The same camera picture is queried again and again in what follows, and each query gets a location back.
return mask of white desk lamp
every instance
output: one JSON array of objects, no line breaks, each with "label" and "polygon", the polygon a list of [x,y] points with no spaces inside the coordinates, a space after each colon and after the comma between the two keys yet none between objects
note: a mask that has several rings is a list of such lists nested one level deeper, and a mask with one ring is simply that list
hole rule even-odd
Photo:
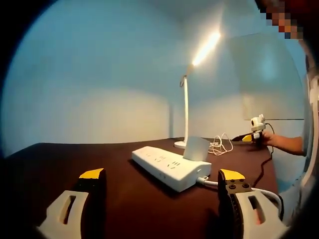
[{"label": "white desk lamp", "polygon": [[185,148],[188,140],[188,88],[187,88],[187,76],[192,72],[194,67],[198,66],[202,60],[208,55],[208,53],[215,47],[220,34],[215,32],[210,35],[208,42],[200,49],[193,62],[188,66],[186,75],[184,75],[179,83],[180,87],[184,86],[184,98],[185,98],[185,136],[183,141],[174,143],[177,148]]}]

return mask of white power strip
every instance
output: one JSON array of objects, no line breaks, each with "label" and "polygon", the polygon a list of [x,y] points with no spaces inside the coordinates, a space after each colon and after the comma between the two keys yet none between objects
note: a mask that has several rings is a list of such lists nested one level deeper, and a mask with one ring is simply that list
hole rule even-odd
[{"label": "white power strip", "polygon": [[182,155],[150,146],[133,151],[132,159],[178,192],[191,187],[198,177],[208,176],[211,171],[211,163],[188,160]]}]

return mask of table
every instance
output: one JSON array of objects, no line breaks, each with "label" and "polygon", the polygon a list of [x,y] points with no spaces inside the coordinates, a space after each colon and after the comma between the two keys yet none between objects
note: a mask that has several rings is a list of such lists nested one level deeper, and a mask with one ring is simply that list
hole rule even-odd
[{"label": "table", "polygon": [[[45,219],[46,208],[64,190],[72,188],[83,172],[105,168],[107,238],[212,238],[219,229],[215,189],[199,185],[176,193],[131,160],[132,151],[144,146],[183,154],[183,149],[173,146],[178,140],[39,143],[11,155],[6,160],[6,170],[28,220],[37,226]],[[267,147],[235,142],[232,152],[222,156],[209,154],[210,180],[217,181],[218,170],[224,168],[242,173],[252,183],[261,172],[262,162],[269,157]],[[272,161],[265,164],[264,170],[257,187],[277,193]]]}]

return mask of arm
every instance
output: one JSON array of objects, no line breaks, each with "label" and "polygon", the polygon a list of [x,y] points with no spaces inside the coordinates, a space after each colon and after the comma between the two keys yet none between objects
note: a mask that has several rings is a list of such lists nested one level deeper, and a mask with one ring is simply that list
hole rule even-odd
[{"label": "arm", "polygon": [[265,131],[263,138],[263,143],[267,146],[273,146],[293,155],[305,156],[302,137],[288,138]]}]

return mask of human hand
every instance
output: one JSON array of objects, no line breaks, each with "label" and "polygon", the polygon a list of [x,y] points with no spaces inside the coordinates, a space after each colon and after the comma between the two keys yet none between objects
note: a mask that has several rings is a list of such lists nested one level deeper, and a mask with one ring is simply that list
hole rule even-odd
[{"label": "human hand", "polygon": [[275,138],[276,138],[275,134],[268,131],[263,131],[262,144],[266,146],[274,146]]}]

